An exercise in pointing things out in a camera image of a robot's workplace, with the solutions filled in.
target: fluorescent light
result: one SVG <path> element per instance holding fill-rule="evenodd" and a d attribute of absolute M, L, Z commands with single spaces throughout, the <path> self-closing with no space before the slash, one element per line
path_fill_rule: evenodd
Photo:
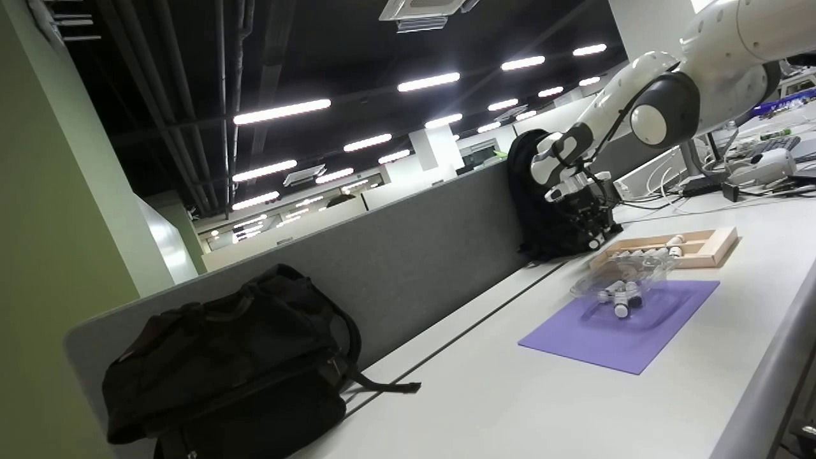
<path fill-rule="evenodd" d="M 530 66 L 542 66 L 544 60 L 547 60 L 544 57 L 525 57 L 525 58 L 506 60 L 504 71 L 530 69 Z"/>
<path fill-rule="evenodd" d="M 362 189 L 362 185 L 368 185 L 368 180 L 348 184 L 348 185 L 343 185 L 343 193 L 352 193 L 354 189 Z"/>
<path fill-rule="evenodd" d="M 427 78 L 412 78 L 412 82 L 402 82 L 398 91 L 422 91 L 422 90 L 430 90 L 430 87 L 454 85 L 459 78 L 462 78 L 459 71 L 437 73 L 437 76 L 427 76 Z"/>
<path fill-rule="evenodd" d="M 477 133 L 491 133 L 491 129 L 499 129 L 499 128 L 504 128 L 504 122 L 482 124 Z"/>
<path fill-rule="evenodd" d="M 293 224 L 298 221 L 301 216 L 284 216 L 284 221 L 279 221 L 275 227 L 286 227 L 286 224 Z"/>
<path fill-rule="evenodd" d="M 310 208 L 288 212 L 284 219 L 298 219 L 303 215 L 310 215 Z"/>
<path fill-rule="evenodd" d="M 448 115 L 448 118 L 430 119 L 430 122 L 427 122 L 427 128 L 430 128 L 430 129 L 437 129 L 437 128 L 448 128 L 448 124 L 454 124 L 454 122 L 462 122 L 462 113 L 454 113 L 454 115 Z"/>
<path fill-rule="evenodd" d="M 365 148 L 382 145 L 382 143 L 391 143 L 391 141 L 393 141 L 393 136 L 382 133 L 382 136 L 375 136 L 375 137 L 362 137 L 362 141 L 348 143 L 343 150 L 346 154 L 354 154 L 354 150 L 365 150 Z"/>
<path fill-rule="evenodd" d="M 604 54 L 608 43 L 593 43 L 593 45 L 583 45 L 578 50 L 572 50 L 572 57 L 593 57 L 593 54 Z"/>
<path fill-rule="evenodd" d="M 258 215 L 255 219 L 245 219 L 245 221 L 238 221 L 238 224 L 233 224 L 233 227 L 251 227 L 251 224 L 260 224 L 260 221 L 265 221 L 269 219 L 269 215 Z"/>
<path fill-rule="evenodd" d="M 539 91 L 539 97 L 547 100 L 547 97 L 556 97 L 562 91 L 564 91 L 564 87 L 548 87 L 548 90 Z"/>
<path fill-rule="evenodd" d="M 393 161 L 402 161 L 402 159 L 409 159 L 409 156 L 412 156 L 412 150 L 397 150 L 391 156 L 382 156 L 379 162 L 393 162 Z"/>
<path fill-rule="evenodd" d="M 602 76 L 590 76 L 590 78 L 583 78 L 579 87 L 593 87 L 593 85 L 601 85 Z"/>
<path fill-rule="evenodd" d="M 252 197 L 252 199 L 245 199 L 245 201 L 235 201 L 233 208 L 240 212 L 240 208 L 260 207 L 265 201 L 275 201 L 279 197 L 280 197 L 279 190 L 260 193 L 260 197 Z"/>
<path fill-rule="evenodd" d="M 515 105 L 518 105 L 518 100 L 501 100 L 501 103 L 487 105 L 487 113 L 504 113 Z"/>
<path fill-rule="evenodd" d="M 235 231 L 238 231 L 238 234 L 245 234 L 245 238 L 247 238 L 247 234 L 258 234 L 260 229 L 264 229 L 264 221 L 255 221 L 255 224 L 251 224 L 251 227 L 235 227 Z"/>
<path fill-rule="evenodd" d="M 314 184 L 340 180 L 340 179 L 352 176 L 352 174 L 354 174 L 354 169 L 340 169 L 334 174 L 319 176 Z"/>
<path fill-rule="evenodd" d="M 235 115 L 235 124 L 255 124 L 255 122 L 269 122 L 269 119 L 280 119 L 280 118 L 297 118 L 307 113 L 319 113 L 333 108 L 333 100 L 310 100 L 298 105 L 284 105 L 284 108 L 270 108 L 270 109 L 258 109 L 258 113 L 244 113 Z"/>
<path fill-rule="evenodd" d="M 535 115 L 539 115 L 535 109 L 523 113 L 523 115 L 515 118 L 515 122 L 530 119 L 530 118 L 535 118 Z"/>
<path fill-rule="evenodd" d="M 303 199 L 303 201 L 298 201 L 297 207 L 311 207 L 311 205 L 319 205 L 319 201 L 325 201 L 326 197 L 311 197 L 311 199 Z"/>
<path fill-rule="evenodd" d="M 274 174 L 280 174 L 280 171 L 292 171 L 297 166 L 298 166 L 298 161 L 280 161 L 280 162 L 270 162 L 270 166 L 264 166 L 264 169 L 235 174 L 233 180 L 235 184 L 255 180 L 260 176 L 274 176 Z"/>

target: robotic arm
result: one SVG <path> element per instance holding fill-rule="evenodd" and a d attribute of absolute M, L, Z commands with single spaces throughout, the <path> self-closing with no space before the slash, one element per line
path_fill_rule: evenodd
<path fill-rule="evenodd" d="M 734 119 L 782 82 L 779 60 L 816 49 L 816 0 L 717 0 L 681 39 L 681 58 L 629 63 L 562 136 L 539 145 L 534 179 L 548 201 L 586 193 L 584 166 L 630 119 L 641 143 L 673 148 Z"/>

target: workbench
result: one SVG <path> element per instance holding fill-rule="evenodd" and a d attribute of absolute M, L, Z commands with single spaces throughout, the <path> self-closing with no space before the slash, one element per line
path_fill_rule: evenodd
<path fill-rule="evenodd" d="M 816 342 L 816 201 L 703 197 L 623 238 L 738 227 L 715 296 L 644 374 L 518 347 L 575 298 L 586 257 L 523 268 L 398 347 L 368 374 L 419 396 L 357 396 L 297 459 L 769 456 Z"/>

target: green wall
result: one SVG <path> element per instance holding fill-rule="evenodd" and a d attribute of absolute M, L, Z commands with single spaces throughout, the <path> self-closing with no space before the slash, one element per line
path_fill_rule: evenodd
<path fill-rule="evenodd" d="M 0 454 L 111 456 L 64 336 L 171 275 L 68 50 L 24 0 L 0 0 L 0 57 Z"/>

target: ceiling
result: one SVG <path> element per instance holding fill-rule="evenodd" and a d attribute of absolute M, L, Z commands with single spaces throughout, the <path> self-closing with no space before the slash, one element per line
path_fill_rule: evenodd
<path fill-rule="evenodd" d="M 385 0 L 60 0 L 57 13 L 93 13 L 102 40 L 70 50 L 122 169 L 140 197 L 178 190 L 199 216 L 286 189 L 284 174 L 233 184 L 233 174 L 297 159 L 368 171 L 409 148 L 427 119 L 462 113 L 454 133 L 493 122 L 491 103 L 518 97 L 542 109 L 547 87 L 625 60 L 608 0 L 482 0 L 444 31 L 398 36 L 380 23 Z M 575 58 L 584 43 L 608 54 Z M 501 71 L 518 57 L 548 60 Z M 462 82 L 402 95 L 398 82 L 459 71 Z M 235 128 L 238 113 L 330 97 L 314 115 Z M 346 154 L 349 141 L 393 133 L 389 145 Z"/>

